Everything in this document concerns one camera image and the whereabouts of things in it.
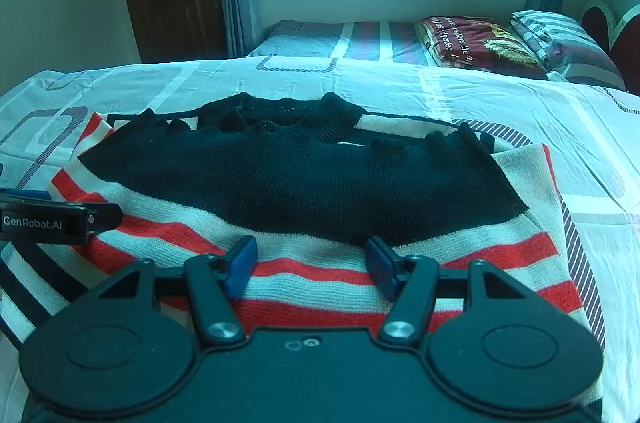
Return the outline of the striped knit sweater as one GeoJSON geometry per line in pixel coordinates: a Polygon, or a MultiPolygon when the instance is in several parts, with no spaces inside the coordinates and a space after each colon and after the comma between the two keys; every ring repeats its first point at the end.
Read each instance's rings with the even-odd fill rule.
{"type": "Polygon", "coordinates": [[[122,223],[84,244],[6,249],[2,309],[20,337],[28,306],[57,313],[138,258],[179,266],[245,235],[259,254],[238,302],[247,329],[378,329],[388,302],[361,250],[373,235],[447,269],[484,259],[587,320],[549,149],[514,132],[373,114],[336,94],[237,94],[174,114],[93,115],[49,189],[115,203],[122,223]]]}

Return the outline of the patterned white bed sheet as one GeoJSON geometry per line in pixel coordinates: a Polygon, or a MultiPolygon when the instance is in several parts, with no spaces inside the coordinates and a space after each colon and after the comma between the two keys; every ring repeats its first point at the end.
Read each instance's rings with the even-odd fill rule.
{"type": "MultiPolygon", "coordinates": [[[[1,182],[49,189],[93,115],[174,114],[237,94],[318,100],[336,94],[373,114],[514,132],[549,149],[570,220],[570,277],[585,325],[604,351],[593,401],[608,422],[639,417],[639,100],[601,87],[429,66],[265,57],[40,72],[1,99],[1,182]]],[[[6,271],[1,247],[1,274],[6,271]]],[[[17,421],[27,389],[17,350],[25,337],[2,309],[1,417],[17,421]]]]}

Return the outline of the dark red patterned pillow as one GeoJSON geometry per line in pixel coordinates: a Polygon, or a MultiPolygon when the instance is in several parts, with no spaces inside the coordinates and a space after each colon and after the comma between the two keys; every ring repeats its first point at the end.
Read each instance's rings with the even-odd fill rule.
{"type": "Polygon", "coordinates": [[[418,34],[441,68],[547,79],[536,54],[494,19],[429,16],[418,24],[418,34]]]}

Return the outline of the striped grey pillow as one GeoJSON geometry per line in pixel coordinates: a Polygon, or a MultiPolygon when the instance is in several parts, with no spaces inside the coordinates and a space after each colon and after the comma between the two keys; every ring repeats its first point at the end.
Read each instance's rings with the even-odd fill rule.
{"type": "Polygon", "coordinates": [[[576,20],[554,12],[525,10],[512,14],[511,25],[553,82],[626,89],[614,62],[576,20]]]}

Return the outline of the red heart-shaped headboard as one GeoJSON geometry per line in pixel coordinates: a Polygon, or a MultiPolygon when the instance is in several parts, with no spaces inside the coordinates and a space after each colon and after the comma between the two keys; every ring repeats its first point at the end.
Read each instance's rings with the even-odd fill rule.
{"type": "Polygon", "coordinates": [[[597,42],[623,76],[626,89],[638,96],[640,88],[640,5],[618,20],[602,0],[590,0],[580,13],[582,28],[597,42]]]}

